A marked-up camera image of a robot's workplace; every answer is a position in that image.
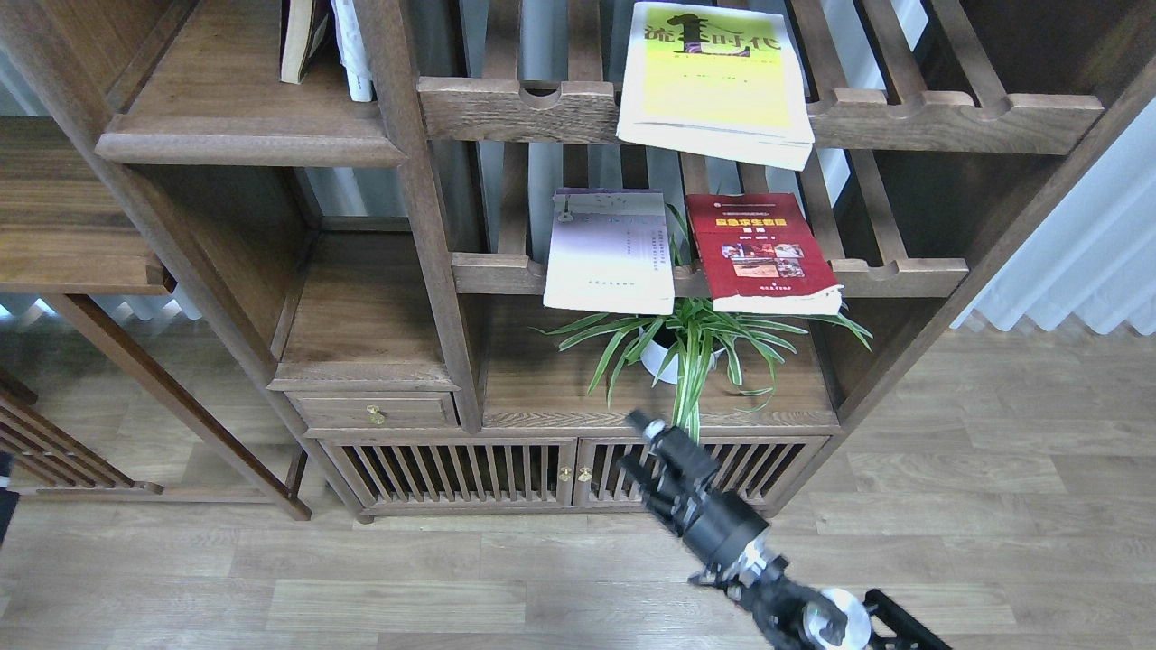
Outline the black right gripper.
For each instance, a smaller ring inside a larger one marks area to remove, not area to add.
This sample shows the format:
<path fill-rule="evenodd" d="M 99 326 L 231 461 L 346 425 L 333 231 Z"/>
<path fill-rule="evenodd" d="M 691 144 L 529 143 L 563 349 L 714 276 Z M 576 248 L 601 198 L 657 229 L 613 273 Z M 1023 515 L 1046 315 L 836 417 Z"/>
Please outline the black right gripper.
<path fill-rule="evenodd" d="M 627 424 L 649 442 L 657 458 L 654 478 L 640 457 L 618 460 L 620 473 L 649 511 L 677 535 L 705 566 L 732 566 L 769 523 L 734 492 L 713 485 L 720 465 L 680 428 L 640 409 L 627 414 Z"/>

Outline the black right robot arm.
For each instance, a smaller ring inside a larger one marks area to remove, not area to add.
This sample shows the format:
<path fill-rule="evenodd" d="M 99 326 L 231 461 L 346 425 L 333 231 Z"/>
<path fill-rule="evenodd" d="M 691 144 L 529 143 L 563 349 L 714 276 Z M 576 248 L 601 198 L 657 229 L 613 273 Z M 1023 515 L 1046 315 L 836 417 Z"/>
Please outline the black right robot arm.
<path fill-rule="evenodd" d="M 689 577 L 696 588 L 714 588 L 747 610 L 775 649 L 946 649 L 879 589 L 862 599 L 842 589 L 815 590 L 786 576 L 788 560 L 769 548 L 769 522 L 735 492 L 712 482 L 720 468 L 698 441 L 677 424 L 651 419 L 640 409 L 627 418 L 657 472 L 637 456 L 620 468 L 639 486 L 640 502 L 677 535 L 704 566 Z"/>

